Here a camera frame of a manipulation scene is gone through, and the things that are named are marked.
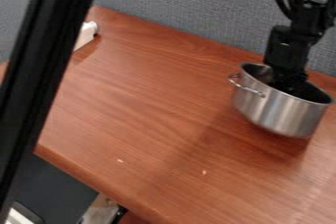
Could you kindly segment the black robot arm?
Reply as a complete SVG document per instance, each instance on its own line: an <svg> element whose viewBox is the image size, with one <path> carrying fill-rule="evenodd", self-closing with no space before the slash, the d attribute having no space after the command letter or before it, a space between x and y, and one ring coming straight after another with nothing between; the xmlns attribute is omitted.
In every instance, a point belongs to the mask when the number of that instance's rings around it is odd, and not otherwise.
<svg viewBox="0 0 336 224"><path fill-rule="evenodd" d="M291 24L274 26L264 63L274 69L271 85L286 93L295 93L307 82L311 47L335 26L336 0L275 1Z"/></svg>

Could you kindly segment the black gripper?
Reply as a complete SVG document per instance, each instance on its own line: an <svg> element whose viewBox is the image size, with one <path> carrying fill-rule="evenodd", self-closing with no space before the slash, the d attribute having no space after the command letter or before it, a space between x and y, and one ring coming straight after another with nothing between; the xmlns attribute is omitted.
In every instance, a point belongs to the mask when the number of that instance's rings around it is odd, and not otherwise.
<svg viewBox="0 0 336 224"><path fill-rule="evenodd" d="M312 46L311 38L291 27L275 26L264 54L264 63L274 69L272 86L295 92L307 81L306 64Z"/></svg>

